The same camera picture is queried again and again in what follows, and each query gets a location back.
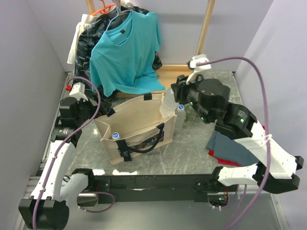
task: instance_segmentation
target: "white wall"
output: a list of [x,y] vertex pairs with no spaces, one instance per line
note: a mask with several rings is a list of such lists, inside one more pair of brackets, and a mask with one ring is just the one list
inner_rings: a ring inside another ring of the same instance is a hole
[[[273,138],[290,154],[307,159],[307,1],[275,0],[256,33],[246,57],[260,68],[267,90]],[[257,76],[241,63],[236,79],[243,103],[263,122]],[[306,167],[298,171],[299,190],[282,195],[292,230],[306,229]]]
[[0,1],[0,225],[10,230],[35,175],[65,80],[25,0]]
[[[164,64],[184,64],[195,55],[207,7],[205,0],[131,0],[157,12],[163,37]],[[203,52],[210,59],[244,55],[273,0],[217,0]],[[76,24],[88,13],[85,0],[27,0],[65,70]],[[96,9],[100,1],[94,0]],[[219,70],[235,71],[238,63],[223,63]]]

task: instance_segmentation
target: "blue shirt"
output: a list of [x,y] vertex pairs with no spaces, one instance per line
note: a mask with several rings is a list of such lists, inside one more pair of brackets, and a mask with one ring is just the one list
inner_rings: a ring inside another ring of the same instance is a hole
[[120,26],[104,32],[92,50],[92,83],[102,85],[107,97],[116,89],[132,94],[165,90],[152,68],[160,44],[157,15],[129,12]]

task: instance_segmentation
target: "wooden shelf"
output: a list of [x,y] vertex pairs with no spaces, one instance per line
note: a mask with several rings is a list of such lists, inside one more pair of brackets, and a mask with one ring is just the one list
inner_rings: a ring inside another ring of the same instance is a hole
[[[158,80],[166,89],[168,89],[172,83],[176,83],[177,77],[179,75],[190,75],[191,70],[188,68],[187,65],[163,65],[160,69],[156,71],[159,75]],[[154,91],[152,93],[164,93],[165,91]],[[137,97],[139,94],[128,94],[119,92],[117,97]]]

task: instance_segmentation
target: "clothes rack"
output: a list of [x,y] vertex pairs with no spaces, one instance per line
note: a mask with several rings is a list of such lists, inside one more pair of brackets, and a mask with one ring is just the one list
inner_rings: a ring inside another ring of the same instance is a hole
[[[94,0],[85,0],[87,9],[90,14],[94,13],[95,5]],[[204,21],[201,27],[201,34],[198,41],[197,49],[196,49],[196,55],[200,54],[202,52],[203,44],[206,38],[206,34],[209,28],[211,15],[213,12],[215,0],[208,0],[206,14],[204,16]],[[191,70],[187,67],[186,64],[183,65],[163,65],[160,69],[156,71],[156,73],[159,75],[159,81],[161,84],[164,85],[166,89],[170,87],[172,83],[175,83],[177,80],[177,76],[179,75],[189,75],[191,73]],[[154,91],[152,93],[163,93],[165,91]],[[131,94],[126,93],[119,93],[119,97],[131,97]]]

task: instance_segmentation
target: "white cloth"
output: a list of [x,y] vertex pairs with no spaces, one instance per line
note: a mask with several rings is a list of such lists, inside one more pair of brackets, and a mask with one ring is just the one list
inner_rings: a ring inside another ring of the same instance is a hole
[[91,16],[88,14],[83,14],[81,18],[81,22],[79,22],[76,26],[76,32],[72,40],[71,49],[68,54],[67,63],[68,64],[75,64],[76,52],[77,52],[77,45],[80,34],[84,30],[86,30],[93,22],[96,21],[98,16]]

